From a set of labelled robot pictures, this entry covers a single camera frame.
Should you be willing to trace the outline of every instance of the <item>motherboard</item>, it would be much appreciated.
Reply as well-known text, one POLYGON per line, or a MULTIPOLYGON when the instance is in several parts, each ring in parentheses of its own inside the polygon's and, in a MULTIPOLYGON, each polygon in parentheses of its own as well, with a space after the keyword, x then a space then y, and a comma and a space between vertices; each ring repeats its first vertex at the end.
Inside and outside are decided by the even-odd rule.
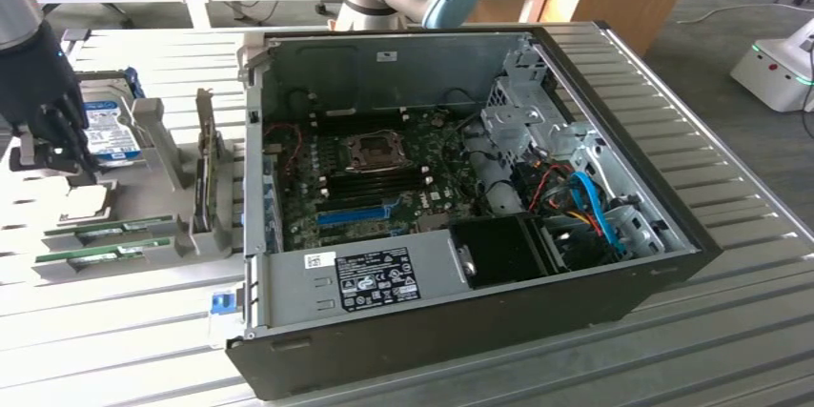
POLYGON ((465 122, 432 109, 269 124, 284 250, 433 231, 484 214, 461 144, 465 122))

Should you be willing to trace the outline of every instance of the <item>blue tab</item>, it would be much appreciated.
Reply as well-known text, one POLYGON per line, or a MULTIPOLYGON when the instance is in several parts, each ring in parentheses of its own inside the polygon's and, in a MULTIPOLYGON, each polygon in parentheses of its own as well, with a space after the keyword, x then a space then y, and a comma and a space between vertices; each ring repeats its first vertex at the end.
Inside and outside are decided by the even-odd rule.
POLYGON ((212 307, 209 313, 213 315, 232 314, 237 311, 236 294, 216 293, 212 295, 212 307))

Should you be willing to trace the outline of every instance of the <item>cable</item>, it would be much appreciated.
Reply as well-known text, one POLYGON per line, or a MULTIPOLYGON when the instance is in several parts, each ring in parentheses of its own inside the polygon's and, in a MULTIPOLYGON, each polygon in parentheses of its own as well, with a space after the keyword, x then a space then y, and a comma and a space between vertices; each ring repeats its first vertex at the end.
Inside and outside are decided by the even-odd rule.
POLYGON ((704 14, 703 16, 700 16, 695 19, 675 21, 675 24, 695 24, 695 23, 699 23, 700 21, 704 21, 710 16, 712 16, 715 13, 720 13, 722 11, 735 10, 735 9, 748 9, 752 7, 782 7, 784 9, 791 9, 791 10, 796 10, 796 11, 814 12, 814 10, 802 9, 800 7, 795 7, 794 5, 786 5, 786 4, 743 4, 743 5, 734 5, 731 7, 723 7, 720 9, 714 9, 714 10, 708 11, 707 14, 704 14))
POLYGON ((568 191, 571 191, 571 187, 568 186, 567 183, 564 183, 562 185, 556 185, 548 191, 546 191, 544 193, 540 194, 536 201, 546 202, 547 200, 554 199, 558 194, 567 193, 568 191))
MULTIPOLYGON (((604 233, 606 240, 618 252, 624 253, 624 245, 622 245, 622 242, 619 242, 619 239, 615 236, 615 231, 612 230, 612 226, 606 220, 606 216, 602 213, 599 193, 596 192, 594 182, 591 181, 590 177, 584 172, 571 173, 570 179, 583 185, 584 191, 587 192, 590 207, 594 211, 594 217, 596 218, 596 223, 599 223, 599 227, 602 228, 602 232, 604 233)), ((580 196, 579 190, 571 190, 571 194, 574 195, 574 202, 576 202, 578 208, 582 208, 583 198, 580 196)))
MULTIPOLYGON (((239 9, 236 9, 235 7, 232 7, 232 6, 229 5, 229 3, 228 3, 228 2, 225 2, 225 3, 224 3, 224 5, 225 5, 227 7, 229 7, 229 9, 232 9, 232 10, 233 10, 233 11, 236 11, 237 13, 240 13, 240 14, 245 14, 243 11, 240 11, 239 9)), ((261 26, 261 25, 263 25, 263 23, 264 23, 265 21, 268 21, 268 20, 271 19, 271 17, 273 16, 275 11, 276 11, 276 9, 277 9, 277 5, 280 5, 280 1, 279 1, 279 0, 277 0, 277 1, 275 1, 275 6, 271 8, 271 12, 268 13, 268 16, 265 16, 263 19, 255 19, 255 18, 252 18, 252 17, 251 17, 251 16, 248 16, 248 15, 245 15, 245 16, 247 16, 248 18, 252 18, 252 21, 255 21, 255 22, 257 23, 257 25, 259 25, 259 26, 261 26)))
POLYGON ((588 226, 592 226, 592 224, 590 224, 590 221, 587 220, 587 218, 584 216, 582 216, 580 214, 578 214, 576 212, 566 212, 564 214, 567 214, 568 216, 575 217, 576 219, 579 219, 588 226))
POLYGON ((594 231, 596 231, 596 235, 602 236, 602 228, 599 227, 599 223, 596 223, 596 220, 594 219, 594 217, 590 214, 584 214, 584 217, 587 218, 587 221, 590 221, 590 225, 594 227, 594 231))
POLYGON ((536 206, 536 198, 539 197, 539 194, 543 191, 543 188, 546 186, 546 181, 548 180, 548 175, 551 174, 551 172, 556 169, 564 169, 564 171, 568 172, 568 166, 564 165, 559 165, 555 164, 552 165, 548 170, 546 171, 546 173, 543 173, 543 177, 539 180, 539 185, 536 185, 536 191, 534 192, 534 197, 531 198, 531 203, 528 204, 528 211, 531 212, 534 210, 534 207, 536 206))
POLYGON ((296 148, 293 149, 293 154, 284 162, 283 166, 284 171, 288 173, 288 167, 291 167, 291 162, 293 161, 293 158, 300 153, 300 149, 303 148, 303 133, 300 131, 300 127, 296 124, 272 124, 271 126, 268 126, 268 129, 265 129, 263 136, 268 135, 277 128, 288 128, 296 132, 296 148))
POLYGON ((467 90, 464 90, 463 88, 449 88, 448 90, 444 91, 444 93, 441 94, 441 97, 444 98, 444 101, 448 103, 448 95, 452 94, 453 92, 460 92, 463 95, 465 95, 469 98, 469 102, 475 102, 475 98, 472 97, 472 95, 469 94, 469 92, 467 90))
POLYGON ((401 196, 399 195, 397 200, 392 204, 384 206, 384 218, 385 219, 391 219, 391 213, 393 211, 393 208, 400 203, 401 203, 401 196))
POLYGON ((811 137, 814 139, 814 132, 811 131, 811 128, 808 128, 808 123, 807 123, 807 113, 804 112, 804 105, 808 102, 808 97, 811 96, 811 88, 814 88, 814 45, 811 45, 811 49, 808 50, 808 64, 810 64, 810 69, 811 69, 811 78, 808 80, 808 89, 804 92, 804 98, 802 99, 802 110, 800 110, 800 116, 802 116, 802 127, 804 128, 804 133, 808 134, 808 137, 811 137))
POLYGON ((503 183, 503 185, 508 185, 511 187, 511 189, 514 189, 514 185, 511 184, 511 182, 508 180, 497 180, 497 181, 493 181, 491 185, 488 185, 488 188, 483 192, 483 195, 488 194, 489 191, 492 191, 495 189, 495 187, 497 185, 500 185, 502 183, 503 183))
POLYGON ((271 11, 268 12, 268 16, 265 16, 263 19, 260 19, 260 20, 257 21, 257 25, 259 25, 259 26, 261 26, 261 25, 263 25, 263 23, 271 19, 271 17, 272 17, 272 16, 273 16, 273 14, 275 14, 275 11, 277 10, 277 6, 279 6, 279 5, 280 5, 280 1, 279 1, 279 0, 276 0, 276 1, 275 1, 275 6, 271 8, 271 11))

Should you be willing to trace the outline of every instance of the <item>warning label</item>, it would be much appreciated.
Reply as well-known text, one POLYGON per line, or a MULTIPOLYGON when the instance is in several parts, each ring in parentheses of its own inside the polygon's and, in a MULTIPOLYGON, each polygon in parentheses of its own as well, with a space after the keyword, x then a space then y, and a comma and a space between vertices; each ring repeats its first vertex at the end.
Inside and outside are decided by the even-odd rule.
POLYGON ((347 312, 420 299, 407 248, 337 257, 336 275, 347 312))

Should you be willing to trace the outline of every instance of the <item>blue pcie slot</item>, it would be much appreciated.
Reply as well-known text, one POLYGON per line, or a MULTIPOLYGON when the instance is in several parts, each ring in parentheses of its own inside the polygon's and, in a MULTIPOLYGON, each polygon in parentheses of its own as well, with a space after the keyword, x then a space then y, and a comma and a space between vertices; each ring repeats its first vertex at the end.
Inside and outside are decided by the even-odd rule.
POLYGON ((391 212, 387 207, 375 209, 352 210, 349 212, 336 212, 332 214, 320 214, 316 216, 317 226, 329 226, 332 224, 347 224, 372 219, 388 219, 391 212))

